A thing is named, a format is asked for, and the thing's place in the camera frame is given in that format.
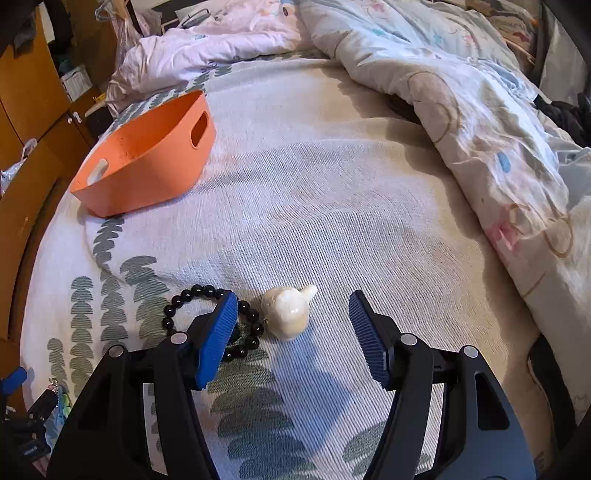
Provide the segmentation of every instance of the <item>orange basket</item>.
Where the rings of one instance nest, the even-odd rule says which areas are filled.
[[[100,217],[170,200],[195,185],[215,136],[205,95],[188,93],[111,133],[70,191]]]

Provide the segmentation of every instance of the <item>bed sheet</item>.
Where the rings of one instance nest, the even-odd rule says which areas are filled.
[[[455,179],[422,127],[316,56],[215,67],[132,105],[113,126],[199,88],[218,134],[201,179],[178,199],[103,220],[65,195],[25,311],[27,403],[51,377],[75,400],[109,342],[157,342],[162,307],[193,283],[231,288],[255,306],[270,287],[314,283],[309,328],[290,343],[265,335],[253,356],[224,364],[195,395],[197,413],[224,480],[358,478],[392,401],[348,321],[348,297],[361,288],[432,346],[476,345],[532,453],[547,461],[549,412],[526,366],[539,331]],[[184,329],[212,307],[191,302],[175,323]],[[435,393],[421,470],[437,442]]]

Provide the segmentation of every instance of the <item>white ceramic bird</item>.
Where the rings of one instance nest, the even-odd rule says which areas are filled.
[[[293,340],[308,326],[310,300],[318,293],[315,285],[298,290],[275,287],[262,297],[268,330],[279,340]]]

